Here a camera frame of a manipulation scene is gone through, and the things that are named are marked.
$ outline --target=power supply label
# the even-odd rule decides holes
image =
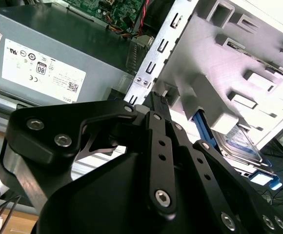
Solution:
[[[78,100],[86,72],[5,40],[2,78],[61,101]]]

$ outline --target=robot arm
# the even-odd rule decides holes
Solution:
[[[283,234],[280,215],[206,141],[192,144],[166,100],[25,108],[9,120],[2,182],[40,213],[32,233]],[[126,153],[72,181],[76,158]]]

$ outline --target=blue drive bracket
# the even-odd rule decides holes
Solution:
[[[192,121],[195,122],[198,132],[200,134],[201,139],[206,140],[209,144],[211,144],[220,154],[219,147],[217,145],[217,142],[215,138],[213,137],[213,134],[211,132],[211,129],[209,128],[206,118],[204,116],[203,110],[198,110],[194,116],[192,117]],[[280,182],[280,179],[277,175],[268,175],[264,172],[257,171],[255,174],[253,174],[251,177],[248,178],[251,182],[260,184],[260,185],[266,185],[268,183],[270,189],[277,190],[280,187],[282,187],[282,183]]]
[[[198,110],[192,117],[192,121],[195,122],[198,132],[202,140],[206,140],[213,147],[217,146],[216,140],[214,139],[209,126],[207,125],[204,113],[202,110]]]

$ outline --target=barcode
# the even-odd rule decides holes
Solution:
[[[69,91],[72,91],[72,92],[74,92],[74,93],[76,93],[77,92],[77,90],[78,90],[78,85],[77,84],[75,84],[75,83],[72,83],[72,82],[69,82],[69,88],[68,88],[68,90]]]

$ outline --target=red wire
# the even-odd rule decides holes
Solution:
[[[149,0],[146,0],[146,3],[145,3],[145,5],[144,5],[143,8],[142,8],[142,17],[141,17],[140,31],[141,31],[141,29],[142,29],[142,27],[143,27],[143,21],[144,21],[145,16],[146,16],[146,10],[147,10],[148,4],[149,4]]]

